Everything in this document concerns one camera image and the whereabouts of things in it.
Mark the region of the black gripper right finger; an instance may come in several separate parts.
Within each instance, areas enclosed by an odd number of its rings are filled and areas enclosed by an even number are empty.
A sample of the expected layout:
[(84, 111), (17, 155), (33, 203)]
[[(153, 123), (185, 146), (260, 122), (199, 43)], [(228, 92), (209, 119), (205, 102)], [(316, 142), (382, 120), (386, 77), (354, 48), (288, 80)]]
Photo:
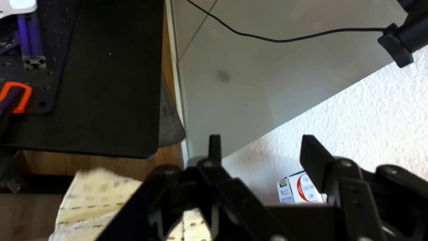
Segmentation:
[(288, 241), (428, 241), (428, 181), (397, 165), (367, 171), (304, 135), (299, 163), (323, 203), (272, 206)]

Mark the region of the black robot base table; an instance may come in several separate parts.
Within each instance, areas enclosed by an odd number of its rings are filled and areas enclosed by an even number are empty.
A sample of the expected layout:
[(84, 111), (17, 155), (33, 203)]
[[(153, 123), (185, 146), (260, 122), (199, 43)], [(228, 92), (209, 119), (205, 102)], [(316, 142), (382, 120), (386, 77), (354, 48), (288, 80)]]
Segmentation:
[(164, 0), (37, 0), (45, 67), (1, 52), (1, 80), (32, 87), (0, 147), (147, 158), (159, 148)]

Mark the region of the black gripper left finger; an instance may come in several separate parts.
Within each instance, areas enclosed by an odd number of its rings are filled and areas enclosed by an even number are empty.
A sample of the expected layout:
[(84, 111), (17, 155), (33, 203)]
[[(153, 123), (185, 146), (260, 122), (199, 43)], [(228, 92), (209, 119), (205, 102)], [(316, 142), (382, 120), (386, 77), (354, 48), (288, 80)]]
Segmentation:
[(195, 166), (157, 167), (140, 185), (96, 241), (165, 241), (191, 209), (201, 213), (213, 241), (266, 241), (256, 225), (264, 209), (242, 181), (221, 167), (219, 134), (208, 136), (208, 152)]

